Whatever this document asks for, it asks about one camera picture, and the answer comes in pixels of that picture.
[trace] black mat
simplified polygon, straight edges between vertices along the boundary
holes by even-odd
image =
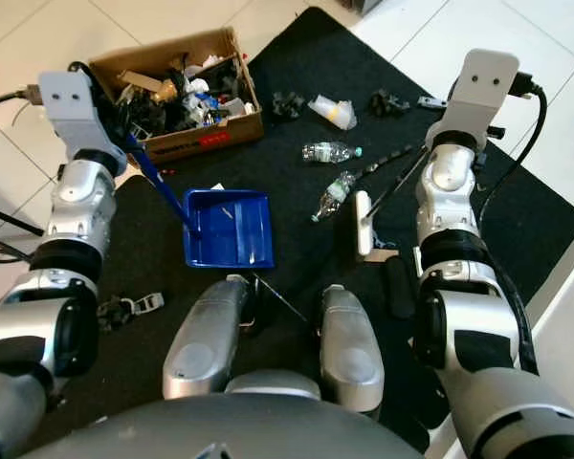
[[[437,116],[420,109],[400,120],[368,115],[368,99],[381,87],[411,102],[424,91],[318,9],[307,10],[277,37],[251,63],[251,73],[264,106],[273,91],[294,90],[308,98],[322,93],[336,100],[351,99],[359,124],[342,132],[308,109],[300,120],[274,124],[266,110],[263,140],[170,164],[177,173],[167,182],[178,194],[217,182],[269,194],[276,268],[263,275],[311,319],[317,315],[320,291],[329,283],[343,283],[359,297],[384,356],[381,422],[423,450],[428,444],[424,426],[437,426],[448,409],[436,392],[436,378],[410,353],[411,323],[388,316],[380,267],[352,263],[351,206],[346,204],[339,215],[318,225],[310,223],[310,215],[341,170],[361,167],[406,143],[420,145]],[[537,103],[531,105],[534,113]],[[360,145],[364,157],[343,165],[304,164],[301,146],[321,140]],[[511,161],[492,145],[487,153],[489,162],[479,179],[484,185],[493,183]],[[387,166],[362,186],[378,196],[409,161]],[[415,242],[414,182],[400,190],[375,220],[379,234],[398,242],[405,254]],[[166,306],[101,338],[96,365],[69,383],[68,403],[45,418],[32,446],[101,416],[160,399],[162,364],[175,332],[197,296],[225,275],[186,267],[181,226],[145,180],[131,179],[118,190],[117,198],[119,210],[99,284],[100,299],[161,291]],[[475,193],[475,208],[480,198],[481,193]],[[491,251],[527,301],[574,238],[574,208],[522,169],[489,208],[486,232]],[[319,348],[309,330],[276,300],[269,299],[266,308],[271,323],[257,337],[241,339],[234,373],[280,367],[317,378]]]

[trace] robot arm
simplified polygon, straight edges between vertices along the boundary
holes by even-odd
[[[30,270],[0,301],[0,457],[18,451],[68,378],[96,357],[96,282],[126,159],[102,128],[90,85],[81,72],[39,79],[69,162]]]
[[[414,350],[438,374],[469,457],[574,457],[574,411],[541,378],[514,368],[519,324],[470,206],[472,167],[518,66],[511,55],[469,52],[426,137]]]

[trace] clear plastic bottle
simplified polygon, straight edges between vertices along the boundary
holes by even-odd
[[[302,159],[306,162],[341,163],[349,158],[362,156],[362,149],[342,142],[307,143],[302,147]]]
[[[346,199],[346,196],[348,196],[351,187],[356,181],[357,178],[352,172],[345,170],[341,173],[338,179],[332,182],[332,185],[322,194],[319,201],[319,210],[317,210],[315,215],[310,217],[311,220],[317,223],[319,220],[335,213]]]

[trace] blue brush handle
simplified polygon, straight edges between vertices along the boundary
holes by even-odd
[[[193,223],[189,219],[189,216],[185,213],[181,204],[174,196],[172,190],[166,185],[160,172],[155,168],[155,165],[149,160],[148,156],[144,153],[144,148],[141,145],[136,145],[135,148],[128,149],[128,153],[130,153],[136,162],[141,167],[141,171],[143,172],[144,176],[151,181],[151,183],[155,186],[162,196],[166,199],[166,201],[170,204],[172,209],[176,212],[176,214],[181,218],[183,224],[188,227],[189,232],[193,237],[200,237],[200,231],[193,226]]]

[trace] red label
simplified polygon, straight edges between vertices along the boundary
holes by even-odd
[[[227,142],[229,139],[230,133],[228,131],[221,131],[215,134],[210,134],[209,136],[201,137],[199,142],[202,146],[211,146]]]

